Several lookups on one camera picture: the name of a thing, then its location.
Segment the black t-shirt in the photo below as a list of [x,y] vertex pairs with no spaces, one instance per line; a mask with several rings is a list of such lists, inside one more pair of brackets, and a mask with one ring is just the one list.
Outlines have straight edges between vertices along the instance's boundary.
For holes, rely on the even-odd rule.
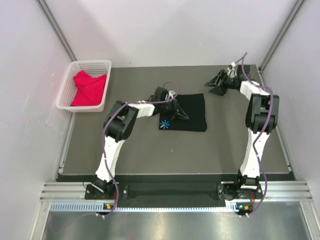
[[204,94],[180,94],[176,99],[189,119],[177,119],[176,117],[172,119],[170,115],[161,113],[158,129],[165,131],[205,132],[207,130],[207,122]]

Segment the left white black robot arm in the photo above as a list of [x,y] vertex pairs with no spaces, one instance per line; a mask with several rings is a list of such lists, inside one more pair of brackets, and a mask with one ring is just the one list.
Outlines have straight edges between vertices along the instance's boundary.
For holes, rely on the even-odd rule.
[[102,156],[92,185],[102,198],[109,198],[117,189],[115,169],[121,148],[131,135],[136,120],[168,115],[170,120],[188,120],[189,116],[177,100],[178,94],[164,87],[157,87],[147,100],[135,102],[116,101],[103,125]]

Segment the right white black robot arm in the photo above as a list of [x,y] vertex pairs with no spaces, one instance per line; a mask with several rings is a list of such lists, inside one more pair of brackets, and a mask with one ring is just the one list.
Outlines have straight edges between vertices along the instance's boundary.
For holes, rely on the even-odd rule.
[[205,84],[206,87],[212,87],[209,91],[212,94],[224,96],[228,90],[237,90],[248,100],[245,115],[248,130],[246,152],[232,187],[239,198],[245,198],[259,189],[262,155],[271,132],[278,124],[280,103],[278,95],[249,78],[246,74],[249,69],[249,65],[237,66],[233,62]]

